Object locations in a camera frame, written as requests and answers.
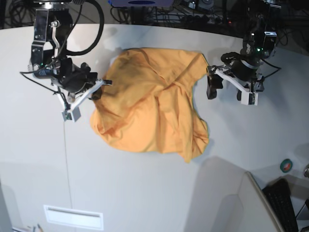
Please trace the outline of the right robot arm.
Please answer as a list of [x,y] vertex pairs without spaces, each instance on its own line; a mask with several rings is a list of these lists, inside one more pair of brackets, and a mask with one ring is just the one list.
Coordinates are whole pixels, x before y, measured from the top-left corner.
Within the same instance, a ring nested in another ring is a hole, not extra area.
[[95,40],[85,50],[70,51],[67,42],[77,25],[67,5],[69,0],[40,0],[34,20],[34,35],[31,45],[31,56],[27,72],[37,79],[49,79],[58,89],[68,93],[84,93],[95,86],[98,74],[83,63],[80,67],[73,64],[73,56],[82,56],[93,50],[99,43],[104,28],[104,12],[95,0],[89,0],[99,15],[99,29]]

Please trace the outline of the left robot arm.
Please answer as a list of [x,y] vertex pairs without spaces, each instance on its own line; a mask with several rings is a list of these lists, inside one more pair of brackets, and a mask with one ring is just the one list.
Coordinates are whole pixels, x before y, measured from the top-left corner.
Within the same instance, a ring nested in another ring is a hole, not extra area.
[[277,18],[281,5],[277,0],[251,0],[247,7],[245,33],[240,52],[221,55],[222,65],[207,67],[207,97],[217,97],[226,80],[238,90],[237,100],[244,105],[257,105],[258,94],[264,91],[267,75],[259,73],[267,64],[277,40]]

